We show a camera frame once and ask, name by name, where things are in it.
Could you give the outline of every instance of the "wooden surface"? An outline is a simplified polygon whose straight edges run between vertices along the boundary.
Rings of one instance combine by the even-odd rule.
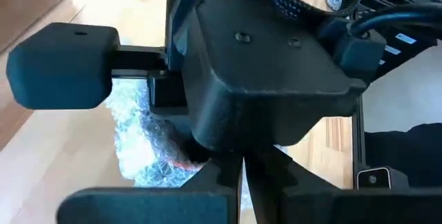
[[[326,9],[324,0],[305,0]],[[21,39],[54,21],[114,26],[128,43],[161,46],[165,0],[64,0]],[[15,103],[0,55],[0,223],[54,223],[58,204],[78,189],[127,186],[103,105],[90,111],[31,111]],[[294,160],[339,187],[352,185],[350,118],[321,120]]]

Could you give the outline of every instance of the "white label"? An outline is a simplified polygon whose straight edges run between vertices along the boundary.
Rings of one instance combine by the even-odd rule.
[[[414,43],[416,42],[415,39],[412,39],[411,37],[409,37],[409,36],[407,36],[407,35],[404,35],[404,34],[402,34],[402,33],[399,33],[399,34],[396,36],[396,38],[399,39],[399,40],[401,40],[401,41],[406,42],[407,44],[414,44]]]
[[[385,51],[390,52],[393,55],[401,54],[401,51],[397,48],[393,48],[391,46],[385,45]]]

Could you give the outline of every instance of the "black bar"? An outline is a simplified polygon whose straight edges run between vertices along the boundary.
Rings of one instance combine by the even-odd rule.
[[[180,73],[164,73],[147,80],[149,104],[155,108],[186,107],[186,94]]]
[[[165,47],[120,46],[113,53],[112,77],[145,79],[166,69]]]
[[[440,189],[322,190],[285,194],[279,223],[441,223]]]
[[[212,157],[181,188],[92,188],[70,195],[58,224],[234,224],[242,156]]]
[[[358,109],[352,117],[353,188],[357,189],[358,173],[367,169],[365,160],[365,130],[362,96],[358,98]]]

